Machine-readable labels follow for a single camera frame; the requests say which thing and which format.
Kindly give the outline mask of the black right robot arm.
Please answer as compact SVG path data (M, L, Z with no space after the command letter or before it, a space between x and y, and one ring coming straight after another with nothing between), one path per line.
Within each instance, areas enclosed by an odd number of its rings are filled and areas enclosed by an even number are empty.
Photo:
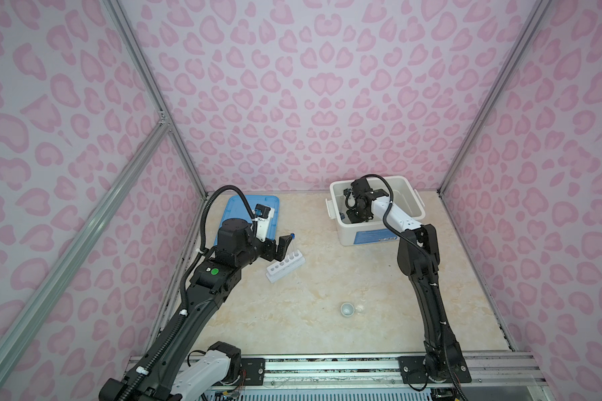
M379 217L399 239L397 264L416 294L424 327L423 374L432 383L457 389L472 381L463 351L451 328L439 286L441 262L436 228L418 222L399 207L388 180L369 174L344 190L346 215L352 223Z

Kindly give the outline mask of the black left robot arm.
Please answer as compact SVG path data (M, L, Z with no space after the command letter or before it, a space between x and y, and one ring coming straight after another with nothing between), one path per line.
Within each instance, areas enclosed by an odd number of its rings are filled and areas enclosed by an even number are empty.
M182 289L181 305L165 330L123 379L107 380L100 400L197 400L214 384L240 382L240 351L228 344L205 352L187 378L180 369L202 329L240 282L242 269L259 258L285 259L294 234L277 241L260 240L256 226L238 218L222 223L217 244L195 265L188 286Z

